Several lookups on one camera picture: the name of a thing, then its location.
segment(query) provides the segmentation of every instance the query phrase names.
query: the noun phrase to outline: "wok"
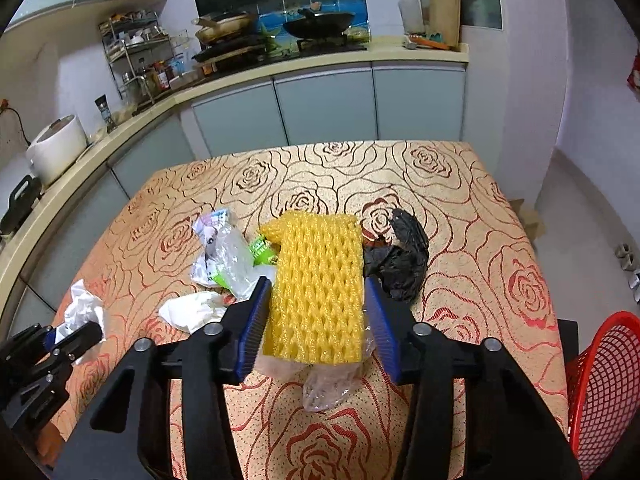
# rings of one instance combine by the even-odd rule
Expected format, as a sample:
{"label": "wok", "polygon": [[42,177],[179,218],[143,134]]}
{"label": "wok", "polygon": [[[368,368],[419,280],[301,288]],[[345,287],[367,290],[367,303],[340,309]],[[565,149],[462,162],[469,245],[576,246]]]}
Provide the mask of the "wok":
{"label": "wok", "polygon": [[316,12],[309,9],[298,11],[304,16],[299,20],[282,24],[284,30],[301,40],[322,40],[340,36],[353,21],[352,12]]}

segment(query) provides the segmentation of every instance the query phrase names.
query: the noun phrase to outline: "metal shelf rack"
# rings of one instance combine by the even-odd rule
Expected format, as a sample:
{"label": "metal shelf rack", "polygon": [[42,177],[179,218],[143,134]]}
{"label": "metal shelf rack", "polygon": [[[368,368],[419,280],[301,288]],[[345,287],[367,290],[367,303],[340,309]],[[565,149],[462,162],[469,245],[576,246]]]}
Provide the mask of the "metal shelf rack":
{"label": "metal shelf rack", "polygon": [[[104,27],[105,23],[108,24],[107,29],[105,29]],[[111,71],[111,77],[113,78],[113,82],[116,85],[116,89],[118,90],[118,94],[120,95],[120,98],[122,99],[123,97],[122,93],[126,89],[126,87],[132,84],[133,82],[139,82],[140,87],[142,88],[142,91],[146,96],[148,96],[148,100],[143,103],[140,103],[138,105],[138,108],[147,106],[149,103],[155,104],[159,98],[162,98],[166,94],[169,94],[170,91],[165,90],[162,93],[154,96],[151,90],[149,89],[148,85],[146,84],[146,80],[139,75],[129,79],[124,83],[123,82],[118,83],[116,76],[113,72],[114,64],[120,61],[121,59],[126,59],[127,65],[129,67],[129,71],[135,74],[136,70],[134,69],[133,62],[131,61],[131,56],[147,50],[153,50],[158,46],[169,44],[172,51],[172,58],[173,58],[175,57],[174,45],[169,36],[153,38],[151,40],[143,41],[142,43],[127,44],[125,40],[119,40],[118,35],[121,32],[130,32],[132,30],[139,30],[140,28],[145,28],[145,27],[148,27],[149,25],[157,25],[157,24],[158,24],[158,14],[154,10],[150,10],[146,12],[146,17],[137,18],[133,20],[114,22],[110,16],[107,22],[104,22],[103,24],[98,26],[98,29],[100,30],[100,36],[102,37],[102,47],[104,49],[104,55],[105,55],[105,58],[107,59],[109,69]],[[111,43],[109,43],[109,47],[108,47],[107,40],[109,39],[112,41]]]}

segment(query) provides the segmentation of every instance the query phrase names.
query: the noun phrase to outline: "black plastic bag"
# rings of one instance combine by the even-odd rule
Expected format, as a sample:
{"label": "black plastic bag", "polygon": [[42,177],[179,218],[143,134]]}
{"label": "black plastic bag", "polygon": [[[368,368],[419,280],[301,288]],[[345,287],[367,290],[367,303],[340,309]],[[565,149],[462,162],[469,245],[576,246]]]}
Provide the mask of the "black plastic bag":
{"label": "black plastic bag", "polygon": [[394,209],[391,227],[398,245],[364,245],[364,276],[376,276],[382,289],[397,301],[414,301],[420,294],[429,262],[429,239],[415,216]]}

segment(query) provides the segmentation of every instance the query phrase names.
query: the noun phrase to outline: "floor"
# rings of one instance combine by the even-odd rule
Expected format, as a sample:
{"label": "floor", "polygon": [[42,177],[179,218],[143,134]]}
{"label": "floor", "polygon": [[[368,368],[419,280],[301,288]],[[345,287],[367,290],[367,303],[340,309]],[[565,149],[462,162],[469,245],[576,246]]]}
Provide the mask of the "floor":
{"label": "floor", "polygon": [[614,312],[640,308],[613,254],[633,243],[618,216],[593,184],[562,153],[552,158],[536,209],[546,234],[534,248],[556,314],[578,322],[580,351]]}

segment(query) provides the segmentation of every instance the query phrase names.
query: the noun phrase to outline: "patterned tablecloth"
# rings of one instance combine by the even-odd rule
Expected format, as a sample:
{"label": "patterned tablecloth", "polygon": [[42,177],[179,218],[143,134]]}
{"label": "patterned tablecloth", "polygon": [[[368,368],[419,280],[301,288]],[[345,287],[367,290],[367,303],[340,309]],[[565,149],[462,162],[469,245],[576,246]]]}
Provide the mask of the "patterned tablecloth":
{"label": "patterned tablecloth", "polygon": [[[236,213],[247,235],[290,208],[356,214],[371,238],[390,236],[392,208],[415,214],[431,252],[414,305],[417,319],[464,341],[500,338],[566,430],[562,350],[545,280],[516,215],[471,147],[335,142],[177,166],[157,172],[133,197],[77,275],[104,300],[110,325],[100,358],[76,367],[68,382],[70,399],[54,418],[64,436],[137,338],[165,343],[186,337],[158,318],[158,307],[200,290],[189,279],[201,250],[191,224],[220,207]],[[62,305],[69,303],[67,293]],[[300,401],[304,379],[304,372],[289,382],[254,372],[241,386],[226,387],[245,478],[391,478],[410,387],[394,386],[374,354],[362,386],[345,403],[308,413]],[[174,474],[185,478],[179,384],[172,387],[170,409]],[[464,460],[460,384],[454,411],[451,478],[460,475]]]}

